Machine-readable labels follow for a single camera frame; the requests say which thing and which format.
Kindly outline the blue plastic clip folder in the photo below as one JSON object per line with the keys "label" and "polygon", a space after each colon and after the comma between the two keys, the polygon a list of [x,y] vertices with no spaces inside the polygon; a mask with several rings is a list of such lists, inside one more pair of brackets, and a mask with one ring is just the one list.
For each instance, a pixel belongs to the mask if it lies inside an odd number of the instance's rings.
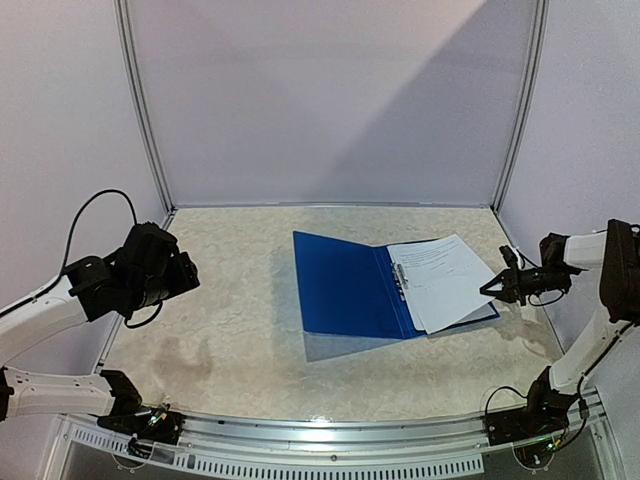
{"label": "blue plastic clip folder", "polygon": [[410,325],[387,247],[296,231],[295,270],[303,328],[314,334],[408,340]]}

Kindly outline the printed white paper sheet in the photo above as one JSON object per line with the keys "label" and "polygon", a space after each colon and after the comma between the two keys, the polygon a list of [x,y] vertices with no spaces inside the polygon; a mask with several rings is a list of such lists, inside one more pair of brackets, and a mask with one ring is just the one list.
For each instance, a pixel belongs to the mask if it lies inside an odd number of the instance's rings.
{"label": "printed white paper sheet", "polygon": [[410,317],[410,325],[415,330],[431,334],[456,327],[462,327],[476,322],[493,320],[499,317],[499,313],[494,305],[491,302],[488,302],[480,306],[473,312],[467,314],[466,316],[456,320],[455,322],[445,322],[444,320],[438,319],[427,319],[426,317],[414,319],[413,315],[410,315]]}

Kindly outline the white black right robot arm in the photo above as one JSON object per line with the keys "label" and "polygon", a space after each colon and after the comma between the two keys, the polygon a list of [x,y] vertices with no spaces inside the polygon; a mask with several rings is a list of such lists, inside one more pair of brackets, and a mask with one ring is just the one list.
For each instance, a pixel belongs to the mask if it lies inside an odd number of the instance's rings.
{"label": "white black right robot arm", "polygon": [[639,226],[611,219],[586,235],[550,233],[539,243],[540,264],[526,269],[510,246],[500,252],[507,268],[479,288],[503,303],[525,305],[532,296],[569,293],[572,278],[597,271],[599,283],[589,322],[565,352],[532,383],[517,427],[537,436],[580,397],[592,371],[626,331],[639,325]]}

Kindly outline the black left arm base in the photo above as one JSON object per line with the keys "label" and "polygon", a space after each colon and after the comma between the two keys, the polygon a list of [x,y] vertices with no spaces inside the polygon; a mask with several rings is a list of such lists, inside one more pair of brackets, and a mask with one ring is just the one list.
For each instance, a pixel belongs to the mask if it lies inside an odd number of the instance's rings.
{"label": "black left arm base", "polygon": [[173,411],[170,404],[144,405],[136,387],[121,371],[102,370],[100,376],[107,381],[114,403],[108,415],[97,418],[99,427],[141,440],[178,444],[186,419],[184,414]]}

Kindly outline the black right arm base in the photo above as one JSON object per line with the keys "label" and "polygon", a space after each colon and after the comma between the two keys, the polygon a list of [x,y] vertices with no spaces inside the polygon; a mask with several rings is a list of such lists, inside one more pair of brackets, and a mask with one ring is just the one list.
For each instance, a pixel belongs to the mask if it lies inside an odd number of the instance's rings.
{"label": "black right arm base", "polygon": [[[563,445],[569,431],[569,410],[577,405],[582,420],[578,435],[586,426],[589,407],[581,394],[581,382],[573,393],[565,394],[551,383],[551,368],[547,367],[531,384],[527,395],[514,387],[504,385],[495,389],[484,406],[483,425],[491,446],[544,438],[560,431],[560,445]],[[515,393],[526,403],[520,407],[491,411],[493,397],[501,391]]]}

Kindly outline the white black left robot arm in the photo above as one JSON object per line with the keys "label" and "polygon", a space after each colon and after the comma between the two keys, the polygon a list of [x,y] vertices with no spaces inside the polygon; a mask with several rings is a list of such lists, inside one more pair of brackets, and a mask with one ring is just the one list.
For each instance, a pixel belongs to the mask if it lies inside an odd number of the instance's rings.
{"label": "white black left robot arm", "polygon": [[177,239],[152,222],[134,225],[106,257],[87,256],[1,313],[1,417],[89,414],[111,417],[128,434],[148,426],[148,412],[121,371],[37,374],[10,366],[31,347],[115,313],[124,321],[147,307],[196,289],[196,265]]}

